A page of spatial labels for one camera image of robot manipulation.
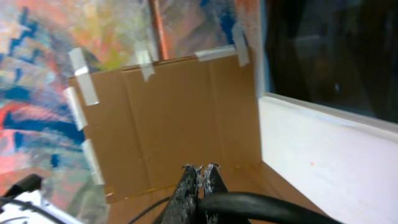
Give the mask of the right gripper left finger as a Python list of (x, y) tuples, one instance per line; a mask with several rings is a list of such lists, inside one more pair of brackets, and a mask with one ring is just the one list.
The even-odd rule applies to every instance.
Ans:
[(200, 171), (196, 165), (187, 164), (169, 202), (154, 220), (154, 224), (194, 224), (198, 220), (197, 205), (200, 188)]

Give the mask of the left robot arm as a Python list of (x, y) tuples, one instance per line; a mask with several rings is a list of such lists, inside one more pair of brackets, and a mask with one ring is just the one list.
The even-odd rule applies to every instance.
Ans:
[(41, 193), (42, 178), (30, 174), (16, 182), (1, 196), (3, 224), (83, 224), (57, 208)]

